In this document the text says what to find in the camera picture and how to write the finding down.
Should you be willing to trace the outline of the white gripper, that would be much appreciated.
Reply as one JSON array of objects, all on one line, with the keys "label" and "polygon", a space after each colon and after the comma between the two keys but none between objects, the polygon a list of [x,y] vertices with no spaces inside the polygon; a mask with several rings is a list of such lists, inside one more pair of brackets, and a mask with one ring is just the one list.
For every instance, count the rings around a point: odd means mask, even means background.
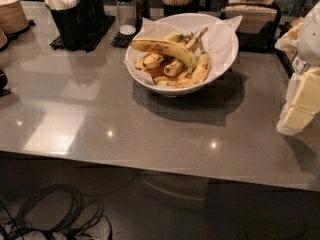
[{"label": "white gripper", "polygon": [[286,103],[277,123],[279,133],[295,135],[320,112],[320,68],[312,67],[320,65],[320,1],[276,42],[275,48],[296,51],[291,63],[296,73],[289,80]]}]

